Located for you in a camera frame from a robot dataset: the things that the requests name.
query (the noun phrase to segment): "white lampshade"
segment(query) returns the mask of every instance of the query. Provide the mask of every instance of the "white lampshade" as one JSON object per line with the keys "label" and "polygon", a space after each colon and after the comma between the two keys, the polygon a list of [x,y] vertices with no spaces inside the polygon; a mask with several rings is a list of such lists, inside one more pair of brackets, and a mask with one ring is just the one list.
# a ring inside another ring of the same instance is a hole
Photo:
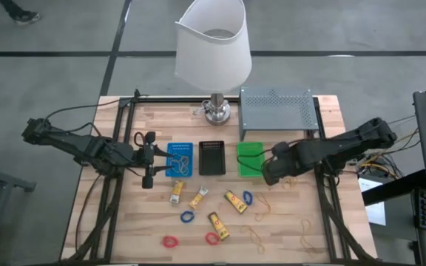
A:
{"label": "white lampshade", "polygon": [[175,23],[176,76],[208,92],[246,81],[252,62],[242,0],[195,0]]}

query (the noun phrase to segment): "blue tray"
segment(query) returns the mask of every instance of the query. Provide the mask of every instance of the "blue tray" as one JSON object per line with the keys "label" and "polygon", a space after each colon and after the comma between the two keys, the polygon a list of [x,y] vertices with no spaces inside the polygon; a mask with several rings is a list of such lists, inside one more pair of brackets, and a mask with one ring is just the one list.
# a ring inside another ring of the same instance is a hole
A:
{"label": "blue tray", "polygon": [[[166,170],[166,177],[191,177],[193,173],[193,143],[169,143],[167,144],[167,152],[173,154],[174,157],[167,157],[167,166],[174,166],[174,168]],[[180,164],[172,160],[180,161],[182,156],[189,158],[187,165],[188,171],[180,173]]]}

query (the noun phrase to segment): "lamp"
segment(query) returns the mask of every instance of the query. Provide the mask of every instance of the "lamp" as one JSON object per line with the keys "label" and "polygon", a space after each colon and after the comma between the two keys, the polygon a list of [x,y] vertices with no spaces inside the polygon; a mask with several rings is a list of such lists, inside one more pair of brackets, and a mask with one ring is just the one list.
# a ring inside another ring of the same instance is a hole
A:
{"label": "lamp", "polygon": [[207,121],[228,122],[223,92],[241,86],[251,72],[246,9],[242,0],[195,0],[177,26],[175,74],[212,93],[202,103]]}

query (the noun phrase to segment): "blue hair tie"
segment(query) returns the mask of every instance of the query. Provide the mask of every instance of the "blue hair tie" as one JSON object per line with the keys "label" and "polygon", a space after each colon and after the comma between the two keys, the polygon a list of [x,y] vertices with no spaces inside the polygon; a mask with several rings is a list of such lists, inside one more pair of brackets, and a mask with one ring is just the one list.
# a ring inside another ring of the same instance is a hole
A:
{"label": "blue hair tie", "polygon": [[252,193],[249,191],[244,191],[243,199],[246,202],[247,206],[250,206],[252,204]]}
{"label": "blue hair tie", "polygon": [[193,220],[193,218],[195,218],[195,215],[193,214],[193,211],[184,211],[180,215],[180,219],[182,220],[183,223],[191,222]]}

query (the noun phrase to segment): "blue container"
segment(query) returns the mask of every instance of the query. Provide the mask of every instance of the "blue container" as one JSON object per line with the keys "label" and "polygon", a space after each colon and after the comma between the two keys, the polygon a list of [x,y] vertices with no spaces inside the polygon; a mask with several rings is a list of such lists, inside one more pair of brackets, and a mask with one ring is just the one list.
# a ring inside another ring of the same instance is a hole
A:
{"label": "blue container", "polygon": [[167,157],[167,177],[191,177],[193,174],[193,143],[169,143],[167,152],[174,157]]}

